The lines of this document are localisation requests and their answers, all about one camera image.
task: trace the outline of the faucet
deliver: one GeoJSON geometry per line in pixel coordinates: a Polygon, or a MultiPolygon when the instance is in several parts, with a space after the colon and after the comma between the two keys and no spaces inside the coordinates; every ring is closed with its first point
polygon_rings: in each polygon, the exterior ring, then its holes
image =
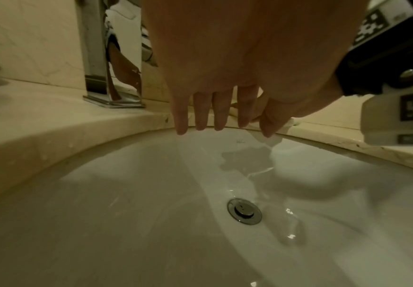
{"type": "Polygon", "coordinates": [[[139,0],[76,0],[85,101],[106,108],[144,108],[139,0]]]}

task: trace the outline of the drain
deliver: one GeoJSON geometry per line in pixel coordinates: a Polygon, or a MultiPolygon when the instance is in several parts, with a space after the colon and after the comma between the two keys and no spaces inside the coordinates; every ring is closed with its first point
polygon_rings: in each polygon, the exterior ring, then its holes
{"type": "Polygon", "coordinates": [[[254,225],[262,221],[262,213],[258,207],[248,200],[235,198],[228,202],[228,212],[237,221],[254,225]]]}

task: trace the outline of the sink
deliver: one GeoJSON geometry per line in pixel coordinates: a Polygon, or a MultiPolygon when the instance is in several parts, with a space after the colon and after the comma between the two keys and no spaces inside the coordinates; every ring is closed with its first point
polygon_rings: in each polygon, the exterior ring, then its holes
{"type": "Polygon", "coordinates": [[[1,286],[413,287],[413,170],[246,130],[132,136],[0,196],[1,286]]]}

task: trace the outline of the marble countertop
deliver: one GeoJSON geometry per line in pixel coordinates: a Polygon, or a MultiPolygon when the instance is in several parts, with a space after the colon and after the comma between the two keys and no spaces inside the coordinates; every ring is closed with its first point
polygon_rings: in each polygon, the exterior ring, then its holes
{"type": "MultiPolygon", "coordinates": [[[[84,94],[73,88],[0,80],[0,194],[88,148],[174,127],[168,103],[146,100],[146,109],[105,109],[83,101],[84,94]]],[[[213,122],[210,114],[209,125],[213,122]]],[[[189,124],[194,126],[192,110],[189,124]]],[[[237,128],[236,118],[230,116],[227,126],[237,128]]],[[[359,130],[301,122],[279,133],[413,168],[413,148],[368,146],[359,130]]]]}

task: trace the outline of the marble wall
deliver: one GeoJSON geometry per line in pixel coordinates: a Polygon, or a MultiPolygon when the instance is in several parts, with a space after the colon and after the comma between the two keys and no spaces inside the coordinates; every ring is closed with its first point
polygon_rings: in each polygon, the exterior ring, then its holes
{"type": "Polygon", "coordinates": [[[85,89],[74,0],[0,0],[0,77],[85,89]]]}

